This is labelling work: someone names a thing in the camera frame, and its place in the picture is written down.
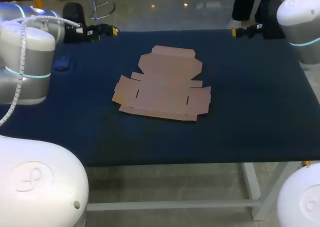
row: yellow label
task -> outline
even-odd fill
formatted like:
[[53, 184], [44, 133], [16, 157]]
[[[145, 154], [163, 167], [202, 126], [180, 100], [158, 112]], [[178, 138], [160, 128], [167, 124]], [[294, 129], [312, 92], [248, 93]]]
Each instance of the yellow label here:
[[117, 31], [117, 29], [115, 27], [112, 27], [112, 32], [113, 32], [114, 36], [118, 35], [118, 31]]

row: table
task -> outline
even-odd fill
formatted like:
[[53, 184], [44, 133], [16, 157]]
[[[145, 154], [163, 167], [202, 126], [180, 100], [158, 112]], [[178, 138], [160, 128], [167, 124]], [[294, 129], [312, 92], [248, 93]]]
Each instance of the table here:
[[[119, 112], [111, 102], [121, 75], [141, 72], [155, 45], [194, 49], [207, 115], [194, 123]], [[262, 220], [297, 162], [320, 159], [320, 108], [285, 40], [235, 39], [229, 30], [120, 32], [100, 42], [63, 45], [67, 72], [52, 72], [47, 99], [18, 106], [0, 135], [42, 140], [73, 152], [85, 166], [245, 163], [251, 199], [90, 204], [89, 211], [252, 206]], [[8, 106], [0, 106], [3, 115]], [[252, 162], [281, 162], [260, 195]]]

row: cardboard box blank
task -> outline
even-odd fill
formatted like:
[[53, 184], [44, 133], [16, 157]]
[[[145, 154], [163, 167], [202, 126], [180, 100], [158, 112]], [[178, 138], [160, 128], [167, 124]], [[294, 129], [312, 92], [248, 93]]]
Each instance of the cardboard box blank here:
[[202, 70], [195, 54], [192, 49], [155, 46], [138, 63], [144, 74], [122, 75], [112, 101], [129, 114], [196, 121], [209, 111], [211, 87], [192, 80]]

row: logo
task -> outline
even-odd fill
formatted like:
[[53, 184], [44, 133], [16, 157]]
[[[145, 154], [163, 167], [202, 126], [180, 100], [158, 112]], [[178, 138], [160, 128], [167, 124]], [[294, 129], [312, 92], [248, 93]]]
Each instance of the logo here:
[[300, 208], [308, 219], [320, 223], [320, 185], [314, 185], [303, 193]]
[[48, 191], [54, 183], [52, 170], [44, 163], [29, 161], [19, 164], [13, 169], [11, 186], [19, 193]]

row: cable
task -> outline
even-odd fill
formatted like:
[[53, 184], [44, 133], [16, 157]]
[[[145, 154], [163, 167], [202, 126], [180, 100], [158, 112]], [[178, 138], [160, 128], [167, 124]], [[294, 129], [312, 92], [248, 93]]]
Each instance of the cable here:
[[6, 114], [0, 120], [0, 126], [2, 126], [9, 119], [9, 117], [12, 115], [12, 113], [14, 112], [14, 110], [15, 110], [15, 108], [17, 106], [17, 103], [18, 103], [18, 100], [19, 100], [19, 96], [20, 96], [20, 92], [21, 92], [22, 81], [24, 79], [25, 59], [26, 59], [26, 25], [25, 25], [25, 23], [23, 21], [21, 23], [21, 55], [20, 55], [19, 78], [18, 78], [18, 82], [16, 84], [13, 101], [12, 101], [12, 103], [10, 105], [9, 110], [6, 112]]
[[35, 19], [55, 20], [55, 21], [63, 22], [67, 25], [71, 25], [76, 28], [81, 27], [81, 24], [79, 24], [79, 23], [75, 23], [75, 22], [72, 22], [68, 19], [60, 18], [60, 17], [56, 17], [56, 16], [46, 16], [46, 15], [34, 16], [34, 15], [32, 15], [31, 17], [25, 18], [22, 21], [22, 23], [21, 23], [21, 54], [20, 54], [20, 69], [19, 69], [18, 82], [16, 84], [14, 97], [13, 97], [12, 103], [10, 105], [10, 108], [6, 112], [6, 114], [2, 117], [2, 119], [0, 119], [0, 126], [2, 126], [10, 118], [10, 116], [12, 115], [12, 113], [14, 112], [14, 110], [17, 106], [17, 103], [18, 103], [18, 100], [20, 97], [22, 82], [23, 82], [24, 73], [25, 73], [25, 62], [26, 62], [25, 61], [26, 60], [26, 49], [27, 49], [27, 47], [26, 47], [27, 46], [27, 44], [26, 44], [26, 39], [27, 39], [26, 38], [26, 24], [28, 21], [35, 20]]

